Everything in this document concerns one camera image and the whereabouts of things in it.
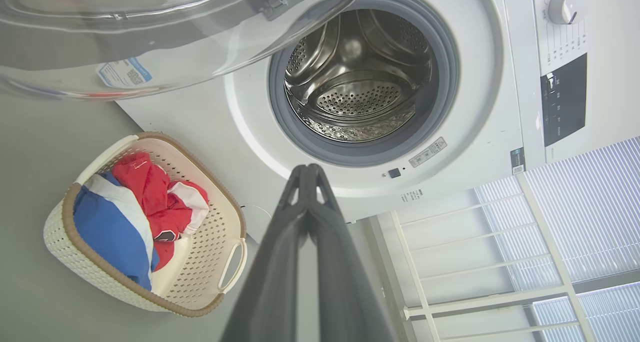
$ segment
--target washing machine door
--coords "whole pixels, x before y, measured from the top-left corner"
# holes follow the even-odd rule
[[[105,100],[192,85],[299,40],[353,0],[0,0],[0,89]]]

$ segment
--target control panel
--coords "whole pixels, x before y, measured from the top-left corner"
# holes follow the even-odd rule
[[[534,4],[544,145],[550,146],[585,127],[590,0]]]

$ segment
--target clothes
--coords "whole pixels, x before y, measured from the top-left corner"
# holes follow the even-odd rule
[[[93,175],[75,199],[73,221],[80,237],[115,269],[151,290],[160,262],[149,221],[130,189],[111,173]]]
[[[159,263],[164,267],[174,255],[170,242],[181,233],[192,235],[209,213],[204,189],[190,181],[170,182],[169,176],[153,164],[148,153],[126,156],[113,167],[113,175],[135,194],[149,221]]]

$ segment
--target qr code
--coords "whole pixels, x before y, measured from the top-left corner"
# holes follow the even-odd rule
[[[524,165],[516,166],[513,169],[513,174],[519,174],[524,172]]]
[[[131,69],[128,73],[126,73],[126,76],[131,80],[131,82],[134,83],[134,85],[139,85],[140,83],[144,82],[144,80],[140,78],[140,74],[135,69]]]

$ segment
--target white dial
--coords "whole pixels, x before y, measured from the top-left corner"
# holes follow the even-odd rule
[[[551,0],[549,18],[558,24],[572,24],[584,19],[589,13],[591,0]]]

